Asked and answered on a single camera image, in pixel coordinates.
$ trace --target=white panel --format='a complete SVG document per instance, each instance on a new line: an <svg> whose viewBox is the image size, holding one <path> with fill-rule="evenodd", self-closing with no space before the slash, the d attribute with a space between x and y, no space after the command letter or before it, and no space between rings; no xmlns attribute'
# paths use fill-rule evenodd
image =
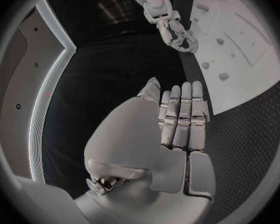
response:
<svg viewBox="0 0 280 224"><path fill-rule="evenodd" d="M270 38L241 0L195 0L190 20L214 114L255 98L280 80Z"/></svg>

